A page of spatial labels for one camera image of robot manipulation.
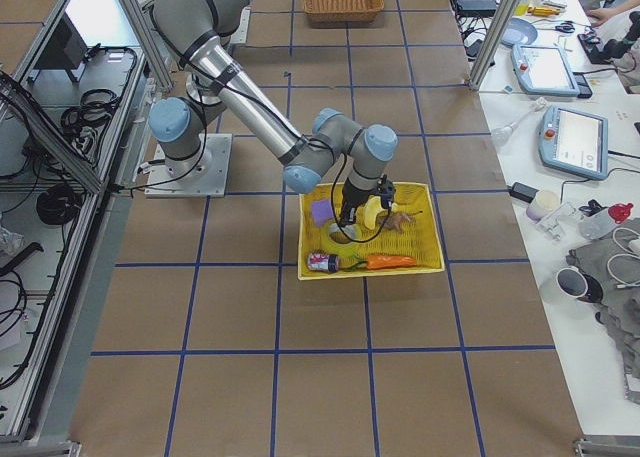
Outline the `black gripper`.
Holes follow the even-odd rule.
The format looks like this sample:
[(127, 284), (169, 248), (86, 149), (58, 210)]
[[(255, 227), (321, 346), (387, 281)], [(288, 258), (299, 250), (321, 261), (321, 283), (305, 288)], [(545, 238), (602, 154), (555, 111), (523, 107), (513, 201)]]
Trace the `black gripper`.
[(356, 211), (365, 206), (370, 197), (379, 196), (384, 210), (390, 212), (394, 203), (396, 188), (386, 174), (373, 182), (371, 179), (364, 184), (353, 182), (351, 176), (347, 178), (342, 189), (342, 204), (339, 214), (340, 228), (348, 240), (356, 239)]

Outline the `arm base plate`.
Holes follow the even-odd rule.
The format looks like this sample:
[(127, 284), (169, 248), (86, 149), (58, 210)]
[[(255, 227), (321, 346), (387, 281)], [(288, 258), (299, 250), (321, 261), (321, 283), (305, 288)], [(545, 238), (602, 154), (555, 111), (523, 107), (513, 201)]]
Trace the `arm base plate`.
[(149, 198), (196, 198), (225, 196), (233, 136), (228, 133), (200, 133), (200, 149), (194, 156), (175, 161), (167, 158), (160, 144), (154, 158), (162, 163), (151, 167), (144, 193)]

